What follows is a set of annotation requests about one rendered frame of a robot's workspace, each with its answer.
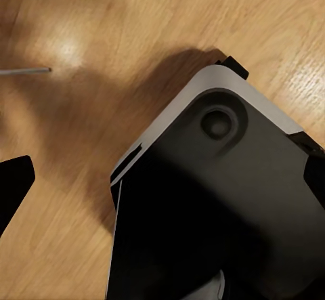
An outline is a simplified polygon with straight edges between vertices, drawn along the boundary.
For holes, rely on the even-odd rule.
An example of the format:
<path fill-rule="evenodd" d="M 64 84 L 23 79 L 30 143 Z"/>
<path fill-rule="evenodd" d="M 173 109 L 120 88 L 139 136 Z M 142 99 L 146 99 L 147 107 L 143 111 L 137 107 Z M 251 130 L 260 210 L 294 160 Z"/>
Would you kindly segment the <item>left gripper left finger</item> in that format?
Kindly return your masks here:
<path fill-rule="evenodd" d="M 29 155 L 0 163 L 0 237 L 35 181 Z"/>

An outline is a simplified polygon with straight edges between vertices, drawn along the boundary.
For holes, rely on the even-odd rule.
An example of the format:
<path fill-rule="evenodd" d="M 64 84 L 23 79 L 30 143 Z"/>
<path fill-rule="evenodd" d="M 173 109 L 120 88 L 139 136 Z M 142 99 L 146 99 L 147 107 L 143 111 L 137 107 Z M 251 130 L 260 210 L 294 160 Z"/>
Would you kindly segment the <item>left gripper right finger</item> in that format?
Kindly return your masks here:
<path fill-rule="evenodd" d="M 325 158 L 310 155 L 305 165 L 303 179 L 325 210 Z"/>

